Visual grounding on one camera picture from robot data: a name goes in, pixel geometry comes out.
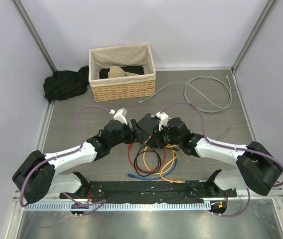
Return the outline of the black network switch box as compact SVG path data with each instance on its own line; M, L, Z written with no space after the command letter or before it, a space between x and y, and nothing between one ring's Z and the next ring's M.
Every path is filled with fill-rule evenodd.
M148 138L158 129L159 120L156 116L147 113L141 120L139 120L138 125L148 133Z

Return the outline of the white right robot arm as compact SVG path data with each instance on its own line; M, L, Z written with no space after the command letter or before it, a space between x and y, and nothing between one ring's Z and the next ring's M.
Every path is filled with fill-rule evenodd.
M202 134L191 133L180 118L170 119L150 137L147 144L155 148L177 145L187 155L211 158L237 167L237 171L218 172L207 184L208 193L214 197L235 186L247 187L266 196L283 172L260 143L253 141L249 145L235 145L212 140Z

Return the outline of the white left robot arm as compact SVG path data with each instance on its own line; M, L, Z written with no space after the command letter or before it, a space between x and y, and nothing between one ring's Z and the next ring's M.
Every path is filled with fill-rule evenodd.
M12 177L20 191L20 205L26 207L50 194L82 199L89 192L89 182L80 172L64 174L75 166L97 161L119 144L145 142L153 133L150 123L132 120L131 123L113 119L98 134L79 146L56 153L30 153Z

